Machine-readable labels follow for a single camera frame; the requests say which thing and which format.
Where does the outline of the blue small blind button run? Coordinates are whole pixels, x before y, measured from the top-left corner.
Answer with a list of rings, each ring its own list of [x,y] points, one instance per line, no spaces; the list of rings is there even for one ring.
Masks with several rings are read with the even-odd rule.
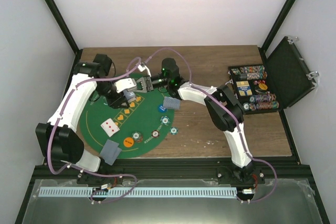
[[[165,112],[167,111],[167,109],[164,108],[162,104],[160,104],[160,105],[158,106],[158,111],[159,111],[160,113],[165,113]]]

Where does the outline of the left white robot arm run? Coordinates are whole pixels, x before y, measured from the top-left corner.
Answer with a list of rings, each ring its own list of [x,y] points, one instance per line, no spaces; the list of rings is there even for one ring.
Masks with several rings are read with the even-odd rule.
[[[110,106],[124,103],[124,91],[135,88],[128,73],[108,78],[113,64],[107,55],[97,54],[93,62],[78,62],[73,69],[70,86],[56,112],[47,123],[35,129],[43,156],[52,174],[75,167],[89,171],[95,184],[102,184],[107,170],[100,166],[101,158],[88,152],[77,135],[80,116],[90,96],[97,91]]]

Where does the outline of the blue checkered playing card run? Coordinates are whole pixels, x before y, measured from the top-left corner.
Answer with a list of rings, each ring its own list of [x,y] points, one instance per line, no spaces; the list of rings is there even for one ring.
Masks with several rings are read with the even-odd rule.
[[[116,159],[118,158],[118,156],[120,155],[121,151],[122,149],[119,147],[110,149],[110,150],[105,151],[102,157],[108,165],[112,166],[114,162],[116,161]]]

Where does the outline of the black poker case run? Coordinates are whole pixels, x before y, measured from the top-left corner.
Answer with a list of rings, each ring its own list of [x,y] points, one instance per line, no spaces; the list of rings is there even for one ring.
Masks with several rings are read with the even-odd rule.
[[[285,36],[262,64],[228,67],[234,94],[246,114],[289,108],[318,86],[319,73],[309,70],[295,42]]]

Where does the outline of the orange big blind button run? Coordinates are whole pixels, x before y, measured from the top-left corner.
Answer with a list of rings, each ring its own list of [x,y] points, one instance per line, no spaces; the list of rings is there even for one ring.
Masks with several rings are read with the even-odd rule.
[[[126,147],[126,148],[131,148],[134,146],[134,139],[131,138],[131,137],[126,137],[124,140],[123,140],[123,146]]]

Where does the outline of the light blue slotted strip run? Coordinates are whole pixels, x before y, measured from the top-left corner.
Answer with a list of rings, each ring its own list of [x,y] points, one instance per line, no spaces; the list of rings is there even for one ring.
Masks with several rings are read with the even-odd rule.
[[[39,197],[90,197],[92,187],[41,187]],[[116,187],[114,189],[98,192],[95,197],[117,198],[122,195],[133,198],[235,198],[236,188],[228,187]]]

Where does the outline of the blue playing card deck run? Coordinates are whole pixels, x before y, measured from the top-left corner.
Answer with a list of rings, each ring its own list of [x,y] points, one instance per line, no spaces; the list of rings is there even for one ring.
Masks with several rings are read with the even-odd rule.
[[[135,93],[127,90],[124,91],[124,96],[129,103],[136,99]]]

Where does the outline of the green round poker mat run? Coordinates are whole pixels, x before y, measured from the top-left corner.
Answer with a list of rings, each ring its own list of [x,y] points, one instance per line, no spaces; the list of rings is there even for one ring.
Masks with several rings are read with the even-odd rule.
[[[174,110],[167,110],[165,113],[158,111],[158,106],[163,105],[164,97],[169,97],[165,88],[154,89],[148,93],[136,93],[136,100],[130,103],[127,109],[113,109],[107,105],[106,98],[93,93],[91,101],[88,101],[81,114],[77,133],[86,144],[95,152],[100,153],[105,142],[112,140],[119,143],[122,149],[119,159],[140,157],[155,149],[168,135],[174,120]],[[169,125],[160,122],[162,116],[170,118]],[[108,137],[100,126],[105,120],[112,119],[119,127],[119,131]],[[152,131],[160,131],[160,136],[153,138]],[[138,131],[143,135],[141,143],[134,142],[134,146],[126,148],[123,140],[131,137],[132,133]]]

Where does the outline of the single teal poker chip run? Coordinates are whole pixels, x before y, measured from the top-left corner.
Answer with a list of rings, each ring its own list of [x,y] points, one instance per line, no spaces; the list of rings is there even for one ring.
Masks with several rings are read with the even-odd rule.
[[[171,127],[171,128],[170,128],[170,133],[171,133],[172,135],[176,135],[176,134],[178,133],[178,129],[177,129],[176,127]]]

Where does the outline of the red poker chip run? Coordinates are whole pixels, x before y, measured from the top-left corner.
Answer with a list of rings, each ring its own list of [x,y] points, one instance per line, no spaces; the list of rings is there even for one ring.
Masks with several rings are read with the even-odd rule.
[[[152,136],[153,138],[157,138],[157,137],[159,137],[159,136],[160,136],[160,131],[158,131],[158,130],[154,130],[154,131],[152,131],[151,136]]]

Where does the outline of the poker chip stack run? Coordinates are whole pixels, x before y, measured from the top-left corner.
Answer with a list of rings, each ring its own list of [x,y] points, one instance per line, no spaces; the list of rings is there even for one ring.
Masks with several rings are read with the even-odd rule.
[[[163,124],[163,125],[169,125],[170,124],[170,118],[168,117],[168,116],[162,116],[161,118],[160,118],[160,122],[161,122],[161,124]]]
[[[143,135],[141,132],[135,131],[132,133],[131,137],[137,143],[141,143],[143,141]]]

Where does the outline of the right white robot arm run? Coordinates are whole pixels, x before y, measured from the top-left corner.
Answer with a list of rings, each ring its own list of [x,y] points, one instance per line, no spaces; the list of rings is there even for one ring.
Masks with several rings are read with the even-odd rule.
[[[181,77],[174,59],[165,58],[159,74],[141,77],[137,85],[141,87],[141,92],[165,88],[172,98],[206,106],[213,124],[227,139],[235,181],[244,184],[251,179],[253,157],[244,133],[244,109],[226,84],[219,87],[193,84]]]

